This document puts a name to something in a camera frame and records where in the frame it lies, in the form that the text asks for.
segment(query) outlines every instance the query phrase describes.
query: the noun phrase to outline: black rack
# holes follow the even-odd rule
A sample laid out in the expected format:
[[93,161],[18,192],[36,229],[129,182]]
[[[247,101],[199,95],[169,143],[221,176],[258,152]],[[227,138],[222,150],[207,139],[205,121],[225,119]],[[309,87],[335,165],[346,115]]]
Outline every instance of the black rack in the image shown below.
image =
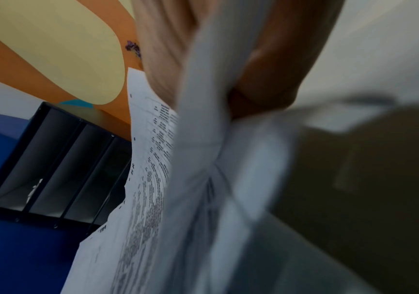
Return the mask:
[[131,156],[129,124],[44,102],[0,168],[0,219],[91,232],[124,200]]

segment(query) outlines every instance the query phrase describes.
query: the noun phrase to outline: skin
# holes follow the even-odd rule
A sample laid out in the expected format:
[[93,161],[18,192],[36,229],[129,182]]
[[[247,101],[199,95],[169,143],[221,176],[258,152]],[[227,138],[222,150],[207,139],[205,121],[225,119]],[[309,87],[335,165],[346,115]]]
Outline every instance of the skin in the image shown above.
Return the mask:
[[[195,32],[219,1],[132,0],[146,77],[154,92],[174,109]],[[228,94],[233,117],[286,108],[294,102],[343,2],[276,2],[240,80]]]

